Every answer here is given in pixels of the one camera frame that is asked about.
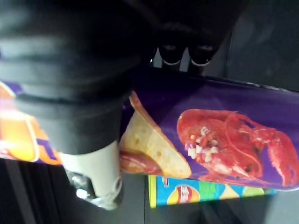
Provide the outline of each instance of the purple snack bag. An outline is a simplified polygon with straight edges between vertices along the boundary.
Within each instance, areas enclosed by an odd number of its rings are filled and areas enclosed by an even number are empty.
[[[299,186],[298,93],[159,70],[132,80],[132,106],[123,110],[123,170],[282,190]]]

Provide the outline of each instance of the white chunks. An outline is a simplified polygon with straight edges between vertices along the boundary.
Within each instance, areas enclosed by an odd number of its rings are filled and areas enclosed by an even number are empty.
[[[188,149],[188,156],[190,156],[193,160],[196,158],[197,154],[195,152],[195,148]]]
[[[212,160],[212,153],[211,152],[206,152],[205,156],[205,162],[210,162]]]
[[[200,130],[200,134],[201,134],[201,136],[205,136],[205,135],[208,134],[208,133],[209,133],[208,128],[205,127],[205,126],[203,126],[203,127],[201,128],[201,130]]]
[[[218,153],[218,148],[213,146],[210,150],[205,152],[205,162],[210,162],[212,160],[212,154]]]
[[[218,148],[213,146],[211,149],[210,149],[211,153],[218,153]]]
[[[212,140],[211,141],[211,145],[212,146],[217,146],[218,145],[218,141],[217,140]]]
[[[201,151],[202,151],[202,147],[196,145],[196,153],[201,153]]]

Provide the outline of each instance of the red lobster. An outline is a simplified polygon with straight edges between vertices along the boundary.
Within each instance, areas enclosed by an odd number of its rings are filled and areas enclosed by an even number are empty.
[[[263,176],[260,153],[267,148],[272,166],[282,177],[282,185],[299,181],[299,159],[290,138],[274,128],[258,124],[233,111],[190,109],[177,124],[188,155],[209,173],[200,180],[242,183],[229,177],[257,181]]]

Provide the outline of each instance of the lay's logo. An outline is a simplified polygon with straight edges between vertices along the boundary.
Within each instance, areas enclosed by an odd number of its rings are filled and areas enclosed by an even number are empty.
[[[167,204],[192,203],[199,201],[200,195],[195,188],[189,185],[180,185],[170,194]]]
[[[0,158],[60,165],[36,119],[18,111],[14,97],[12,89],[0,82]]]

